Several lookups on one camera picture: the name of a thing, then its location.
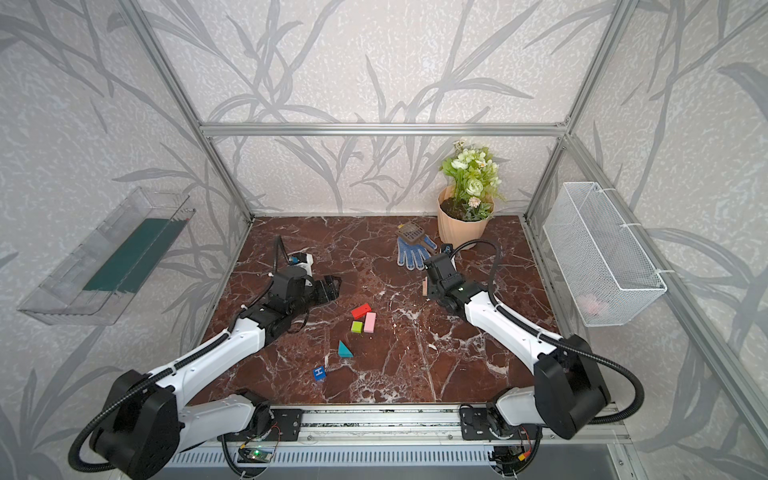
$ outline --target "blue cube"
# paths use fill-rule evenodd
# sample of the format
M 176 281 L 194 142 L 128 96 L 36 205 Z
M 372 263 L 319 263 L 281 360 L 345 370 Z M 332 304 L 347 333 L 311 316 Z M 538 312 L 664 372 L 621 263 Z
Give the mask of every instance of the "blue cube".
M 312 373 L 315 375 L 315 380 L 322 380 L 326 378 L 326 369 L 322 366 L 317 367 L 312 371 Z

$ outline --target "flower pot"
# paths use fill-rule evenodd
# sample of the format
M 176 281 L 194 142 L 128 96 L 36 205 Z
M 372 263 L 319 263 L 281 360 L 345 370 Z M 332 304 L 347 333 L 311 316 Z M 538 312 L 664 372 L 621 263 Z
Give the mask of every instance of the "flower pot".
M 479 222 L 465 222 L 449 217 L 446 212 L 442 211 L 440 204 L 453 195 L 453 188 L 453 185 L 448 185 L 437 197 L 437 228 L 443 243 L 452 243 L 454 247 L 458 247 L 464 242 L 482 237 L 491 218 L 488 217 Z M 465 247 L 465 250 L 473 247 L 474 245 Z

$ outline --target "pink block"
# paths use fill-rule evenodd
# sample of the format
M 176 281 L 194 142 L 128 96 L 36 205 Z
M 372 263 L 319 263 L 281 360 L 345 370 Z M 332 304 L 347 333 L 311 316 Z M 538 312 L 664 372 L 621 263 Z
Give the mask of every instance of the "pink block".
M 366 313 L 366 324 L 362 328 L 365 333 L 373 333 L 373 324 L 376 323 L 376 314 L 374 312 Z

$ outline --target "wall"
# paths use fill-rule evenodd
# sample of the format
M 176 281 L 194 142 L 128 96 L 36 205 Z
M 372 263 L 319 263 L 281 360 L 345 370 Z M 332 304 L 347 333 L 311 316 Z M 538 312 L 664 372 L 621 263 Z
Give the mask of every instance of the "wall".
M 205 121 L 353 123 L 563 121 L 614 7 L 612 0 L 141 4 Z M 218 140 L 255 211 L 413 214 L 436 211 L 445 185 L 437 169 L 455 138 Z M 553 142 L 478 140 L 511 161 L 500 172 L 509 200 L 500 210 L 524 211 Z
M 768 3 L 657 4 L 633 14 L 575 131 L 765 391 Z M 567 155 L 558 173 L 553 185 L 584 180 Z M 549 256 L 541 223 L 553 197 L 532 217 Z M 768 478 L 765 453 L 663 300 L 586 332 L 547 264 L 574 329 L 646 386 L 626 423 L 651 478 Z M 626 405 L 631 389 L 611 386 Z
M 194 345 L 245 233 L 117 9 L 0 5 L 3 478 L 82 478 L 66 465 L 74 434 L 121 372 Z M 186 191 L 197 213 L 117 323 L 48 326 L 16 311 L 136 186 Z

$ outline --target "red marble tabletop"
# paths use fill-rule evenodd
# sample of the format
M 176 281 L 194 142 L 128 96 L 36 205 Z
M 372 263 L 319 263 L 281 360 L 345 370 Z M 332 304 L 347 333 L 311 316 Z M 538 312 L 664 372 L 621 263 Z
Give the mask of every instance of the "red marble tabletop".
M 408 220 L 437 239 L 434 217 L 257 218 L 205 339 L 226 328 L 268 281 L 273 236 L 288 253 L 314 255 L 313 274 L 341 276 L 341 297 L 312 309 L 304 329 L 283 334 L 227 370 L 193 403 L 223 398 L 243 387 L 273 404 L 359 402 L 485 402 L 509 386 L 529 386 L 522 362 L 487 333 L 422 296 L 423 271 L 397 266 L 397 226 Z M 518 217 L 496 217 L 485 238 L 503 249 L 498 295 L 539 325 L 557 331 L 541 277 Z M 478 245 L 456 258 L 459 271 L 485 283 L 493 249 Z M 364 303 L 376 312 L 374 333 L 352 333 L 350 310 Z M 297 328 L 300 320 L 293 325 Z M 339 341 L 353 358 L 340 358 Z M 315 381 L 312 370 L 325 366 Z

